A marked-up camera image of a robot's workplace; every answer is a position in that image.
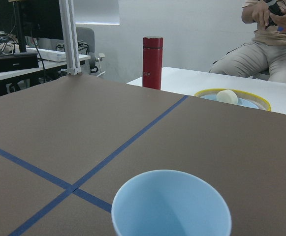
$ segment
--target person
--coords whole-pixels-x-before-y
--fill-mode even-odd
[[[211,73],[249,77],[269,69],[269,81],[286,83],[286,0],[277,4],[283,16],[271,13],[263,0],[246,0],[242,21],[257,23],[254,38],[213,63]]]

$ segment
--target beige pants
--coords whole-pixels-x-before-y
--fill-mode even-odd
[[[286,46],[245,43],[215,62],[210,72],[249,77],[268,68],[269,81],[286,83]]]

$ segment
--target blue line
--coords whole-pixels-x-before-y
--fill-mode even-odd
[[[85,192],[84,190],[81,190],[79,188],[77,188],[73,194],[75,194],[76,196],[86,200],[87,202],[107,211],[108,213],[111,213],[111,204],[101,200],[100,198],[95,197],[94,195],[91,195],[87,192]]]
[[[17,165],[37,174],[38,176],[41,176],[42,178],[56,184],[57,186],[63,188],[63,189],[67,189],[68,187],[71,186],[71,184],[65,182],[64,180],[61,180],[60,178],[57,178],[56,176],[50,174],[50,173],[47,173],[46,171],[0,149],[0,155],[2,157],[5,157],[6,159],[16,163]]]
[[[181,98],[177,103],[172,105],[169,109],[167,109],[164,113],[162,113],[159,117],[157,117],[155,120],[153,120],[151,123],[149,123],[147,126],[145,126],[142,130],[140,130],[137,134],[135,134],[132,138],[130,138],[127,142],[125,142],[122,146],[120,146],[118,149],[116,149],[112,154],[110,154],[108,157],[106,157],[103,161],[101,161],[97,166],[95,166],[92,170],[90,170],[88,173],[86,173],[83,177],[81,177],[78,181],[76,181],[73,185],[69,186],[63,193],[61,193],[58,197],[56,197],[53,201],[51,201],[48,205],[46,205],[43,209],[38,211],[34,216],[32,216],[29,220],[27,220],[24,224],[22,224],[20,227],[18,227],[14,232],[12,232],[11,236],[18,236],[24,233],[27,229],[29,229],[32,225],[34,225],[38,220],[40,220],[44,215],[49,213],[53,208],[55,208],[59,203],[61,203],[65,198],[67,198],[71,193],[76,191],[83,183],[85,183],[87,180],[89,180],[94,174],[96,174],[99,170],[101,170],[104,166],[106,166],[113,158],[115,158],[118,154],[120,154],[125,148],[127,148],[130,144],[132,144],[136,139],[138,139],[140,136],[142,136],[147,130],[149,130],[151,127],[153,127],[158,121],[160,121],[162,118],[164,118],[167,114],[169,114],[173,109],[175,109],[177,106],[179,106],[184,100],[186,100],[188,96],[184,96]],[[16,158],[19,161],[22,161],[21,159],[3,151],[0,149],[0,155],[4,154],[3,156],[6,158]],[[96,198],[93,195],[86,195],[84,191],[77,190],[76,192],[77,196],[81,196],[86,201],[90,201],[94,205],[104,209],[109,210],[109,206],[107,205],[105,201],[100,200],[99,198]]]

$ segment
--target t-shirt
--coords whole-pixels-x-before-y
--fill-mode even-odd
[[[246,0],[242,7],[251,6],[257,4],[258,0]],[[277,4],[286,9],[286,0],[278,1]],[[253,41],[262,42],[270,46],[286,46],[286,32],[279,32],[278,26],[269,26],[266,30],[254,31]]]

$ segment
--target black handheld device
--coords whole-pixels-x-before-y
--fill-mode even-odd
[[[266,2],[266,4],[269,6],[269,10],[270,12],[272,12],[275,15],[278,16],[284,16],[284,14],[281,12],[280,7],[278,6],[276,0],[264,0]],[[274,23],[274,21],[272,21],[272,19],[269,19],[269,26],[276,26],[276,24]]]

